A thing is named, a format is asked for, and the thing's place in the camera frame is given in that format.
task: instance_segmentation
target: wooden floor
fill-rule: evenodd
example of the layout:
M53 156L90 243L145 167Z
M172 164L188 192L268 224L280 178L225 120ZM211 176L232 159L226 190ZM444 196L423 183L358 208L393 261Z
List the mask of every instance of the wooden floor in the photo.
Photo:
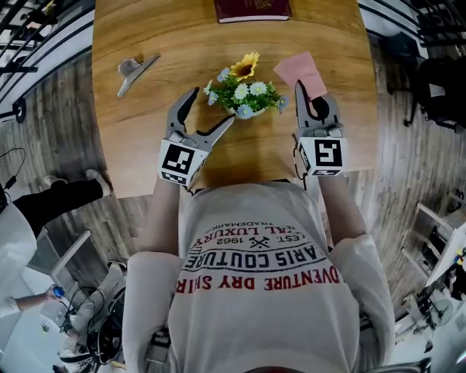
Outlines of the wooden floor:
M448 191L466 190L466 138L425 122L420 112L411 128L404 127L411 97L387 94L386 71L398 76L398 70L375 40L371 44L379 99L379 167L351 173L349 185L378 245L395 310L400 313L401 299L422 287L422 279L400 252L403 233L419 201L436 209ZM27 149L20 183L32 192L45 188L42 177L52 171L77 180L86 168L105 169L91 68L89 54L61 68L27 95L23 124L0 127L0 152L13 146ZM0 182L16 171L19 160L17 156L0 160ZM149 197L117 200L110 196L49 224L52 240L62 251L84 229L91 229L92 245L69 266L77 280L95 283L104 274L104 262L134 252L133 239L141 230L148 202Z

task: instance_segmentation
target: hand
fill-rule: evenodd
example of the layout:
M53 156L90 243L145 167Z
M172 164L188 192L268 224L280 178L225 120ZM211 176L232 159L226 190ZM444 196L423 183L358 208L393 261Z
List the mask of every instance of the hand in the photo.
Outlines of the hand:
M450 281L454 283L457 280L457 270L452 270L450 272Z
M56 287L56 285L50 286L47 291L45 292L45 296L47 297L47 300L52 300L52 301L58 301L60 298L57 298L55 294L53 294L53 288Z

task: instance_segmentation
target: leg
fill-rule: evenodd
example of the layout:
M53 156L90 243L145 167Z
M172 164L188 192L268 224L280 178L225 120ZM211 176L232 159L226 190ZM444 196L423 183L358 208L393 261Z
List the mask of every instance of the leg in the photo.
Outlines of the leg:
M93 318L94 315L102 308L106 297L110 294L122 276L123 272L119 265L112 264L108 270L108 275L100 283L98 290L94 291L89 299L84 301L76 315L70 317L71 325L74 330L82 333L87 328L87 324L90 319Z
M425 237L424 235L421 235L420 233L418 232L415 232L413 231L413 236L415 238L417 238L419 241L425 243L427 245L427 247L434 253L434 255L436 256L437 259L440 259L441 257L441 254L438 252L437 248L433 245L433 243L431 243L429 241L429 239L427 237Z
M419 101L416 97L416 94L413 95L413 103L411 104L411 116L409 117L409 120L405 119L404 125L405 127L411 127L414 121L414 117L416 116L416 110L417 106L419 104Z
M96 180L70 184L58 182L42 193L26 195L13 203L24 215L37 237L49 221L102 196L102 187Z
M444 127L444 128L448 128L449 130L454 130L455 129L455 125L451 125L450 123L445 123L445 122L435 122L436 125L440 126L440 127Z
M433 220L438 222L441 226L445 227L449 231L449 233L453 233L454 229L453 227L448 224L444 219L442 219L438 214L436 214L434 211L430 210L428 207L424 206L422 203L417 204L417 208L425 213L426 215L430 216Z
M45 39L44 36L42 36L41 34L37 33L35 34L32 39L35 41L35 42L38 42L38 43L42 43Z
M429 279L429 274L426 273L422 267L417 263L416 259L413 258L413 256L405 249L405 248L402 248L401 249L401 252L403 253L403 255L407 258L407 260L409 260L411 262L411 264L414 266L414 268L416 268L417 272L425 279L425 280L428 280Z

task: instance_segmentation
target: white daisy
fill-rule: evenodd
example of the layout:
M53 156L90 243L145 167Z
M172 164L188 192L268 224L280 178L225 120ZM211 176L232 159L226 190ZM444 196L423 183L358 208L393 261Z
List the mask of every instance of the white daisy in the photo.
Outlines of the white daisy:
M263 82L255 82L250 85L251 95L259 96L265 92L267 92L267 86Z
M249 93L249 87L247 84L242 83L238 85L237 89L234 91L234 96L237 100L242 100Z
M210 81L209 81L209 84L207 85L207 87L204 88L204 93L205 93L207 96L209 96L209 94L210 94L210 89L211 89L211 87L212 87L212 80L210 80Z

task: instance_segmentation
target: sunflower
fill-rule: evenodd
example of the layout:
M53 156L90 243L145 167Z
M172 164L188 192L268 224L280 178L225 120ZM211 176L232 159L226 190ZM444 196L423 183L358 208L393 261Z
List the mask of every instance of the sunflower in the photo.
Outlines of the sunflower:
M230 75L235 76L238 80L254 76L254 68L257 66L259 56L260 55L255 52L245 55L242 61L236 62L236 65L232 66Z

